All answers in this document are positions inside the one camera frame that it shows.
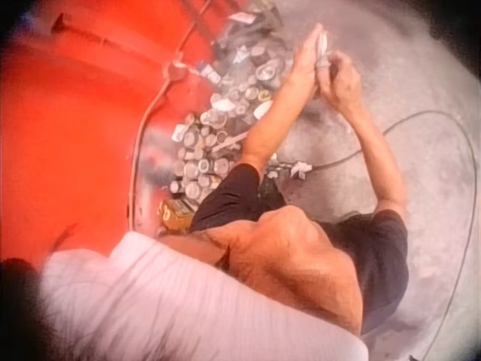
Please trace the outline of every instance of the concrete floor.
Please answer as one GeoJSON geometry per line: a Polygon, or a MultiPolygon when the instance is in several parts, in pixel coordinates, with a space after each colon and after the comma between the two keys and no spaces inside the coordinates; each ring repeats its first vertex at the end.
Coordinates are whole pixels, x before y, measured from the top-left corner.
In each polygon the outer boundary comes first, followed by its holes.
{"type": "MultiPolygon", "coordinates": [[[[374,0],[276,0],[276,4],[293,44],[321,22],[337,47],[353,58],[363,77],[366,102],[381,129],[417,111],[441,110],[459,119],[479,153],[479,83],[442,42],[429,36],[426,20],[408,5],[374,0]]],[[[330,114],[320,118],[300,119],[278,157],[319,165],[358,149],[344,124],[331,120],[330,114]]],[[[473,347],[479,349],[477,222],[455,288],[473,205],[469,148],[459,129],[439,114],[403,123],[387,139],[410,196],[410,284],[397,313],[365,337],[371,359],[404,361],[409,355],[463,359],[473,347]]],[[[287,181],[281,190],[289,203],[320,220],[336,220],[353,210],[367,213],[375,204],[362,156],[313,172],[304,182],[287,181]]]]}

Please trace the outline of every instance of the black cable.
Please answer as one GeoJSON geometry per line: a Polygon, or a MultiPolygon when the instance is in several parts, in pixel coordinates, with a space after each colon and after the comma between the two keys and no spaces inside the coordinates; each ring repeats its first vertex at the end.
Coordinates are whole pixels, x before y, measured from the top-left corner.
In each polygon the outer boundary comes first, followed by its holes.
{"type": "MultiPolygon", "coordinates": [[[[475,218],[475,213],[476,213],[476,200],[477,200],[477,193],[478,193],[478,172],[477,172],[477,166],[476,166],[476,156],[475,156],[475,152],[474,152],[474,147],[473,147],[473,144],[471,143],[469,135],[464,130],[463,126],[459,123],[459,121],[456,118],[454,118],[453,115],[451,115],[449,113],[446,113],[444,111],[432,111],[432,110],[418,111],[417,113],[411,114],[408,117],[405,117],[401,120],[398,120],[396,123],[392,124],[389,128],[387,128],[383,132],[383,134],[388,135],[392,130],[396,129],[399,125],[401,125],[401,124],[403,124],[403,123],[405,123],[409,120],[412,120],[414,118],[420,117],[422,115],[426,115],[426,114],[439,114],[439,115],[445,116],[447,119],[451,120],[458,127],[458,129],[461,131],[462,135],[464,136],[464,139],[465,139],[465,141],[466,141],[466,143],[469,147],[469,150],[470,150],[471,160],[473,161],[474,195],[473,195],[473,206],[472,206],[472,209],[471,209],[471,217],[470,217],[470,222],[469,222],[469,231],[467,233],[466,245],[464,246],[463,256],[461,258],[461,265],[459,266],[458,274],[456,275],[454,287],[452,289],[452,294],[449,297],[448,305],[446,306],[446,310],[444,311],[444,315],[443,315],[443,318],[441,319],[441,323],[440,323],[439,327],[437,328],[437,331],[434,334],[434,337],[433,337],[431,343],[429,344],[428,349],[426,350],[424,356],[422,357],[422,360],[424,360],[427,357],[429,351],[431,351],[435,341],[437,340],[437,337],[439,336],[440,331],[443,328],[444,322],[445,322],[445,320],[447,318],[447,315],[449,313],[449,309],[451,307],[452,300],[454,299],[456,289],[458,288],[459,280],[461,278],[461,272],[462,272],[462,269],[463,269],[463,266],[464,266],[464,262],[466,261],[467,249],[468,249],[468,246],[469,246],[469,243],[470,243],[470,240],[471,240],[471,236],[472,236],[472,233],[473,233],[474,218],[475,218]]],[[[337,165],[340,165],[340,164],[343,164],[343,163],[347,162],[348,160],[352,159],[354,156],[357,156],[361,152],[362,152],[361,150],[357,150],[356,152],[354,152],[354,153],[352,153],[352,154],[350,154],[350,155],[348,155],[348,156],[346,156],[342,159],[336,160],[335,162],[330,162],[330,163],[323,164],[323,165],[315,165],[313,167],[313,171],[320,171],[320,170],[323,170],[323,169],[333,168],[337,165]]]]}

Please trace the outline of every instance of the white fabric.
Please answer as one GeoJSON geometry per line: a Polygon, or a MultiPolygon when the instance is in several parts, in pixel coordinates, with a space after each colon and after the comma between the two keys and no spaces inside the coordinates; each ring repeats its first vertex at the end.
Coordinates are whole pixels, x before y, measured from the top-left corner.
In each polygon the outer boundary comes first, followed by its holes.
{"type": "Polygon", "coordinates": [[[112,360],[368,359],[355,336],[129,232],[107,259],[55,253],[42,293],[59,342],[112,360]]]}

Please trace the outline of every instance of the red surface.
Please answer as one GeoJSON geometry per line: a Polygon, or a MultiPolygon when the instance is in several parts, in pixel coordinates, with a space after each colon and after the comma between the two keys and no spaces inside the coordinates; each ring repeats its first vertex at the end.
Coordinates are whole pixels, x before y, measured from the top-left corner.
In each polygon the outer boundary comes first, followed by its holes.
{"type": "MultiPolygon", "coordinates": [[[[36,265],[66,229],[62,248],[103,254],[127,230],[138,124],[191,21],[175,0],[42,3],[35,16],[60,12],[66,29],[18,32],[2,54],[2,259],[36,265]]],[[[218,32],[229,12],[216,0],[204,18],[218,32]]],[[[194,31],[185,60],[200,59],[209,60],[210,49],[194,31]]],[[[152,126],[170,132],[207,92],[189,76],[152,126]]]]}

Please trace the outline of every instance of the black t-shirt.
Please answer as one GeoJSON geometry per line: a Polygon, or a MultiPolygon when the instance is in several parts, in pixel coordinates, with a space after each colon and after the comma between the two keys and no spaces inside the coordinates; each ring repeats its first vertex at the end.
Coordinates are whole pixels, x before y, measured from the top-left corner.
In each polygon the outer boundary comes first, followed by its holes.
{"type": "MultiPolygon", "coordinates": [[[[283,199],[269,202],[279,208],[283,199]]],[[[271,210],[259,198],[259,174],[251,166],[236,166],[200,205],[191,232],[224,226],[235,220],[257,221],[271,210]]],[[[394,313],[409,280],[407,230],[394,211],[355,215],[340,223],[318,222],[332,244],[354,262],[364,302],[362,332],[368,332],[394,313]]]]}

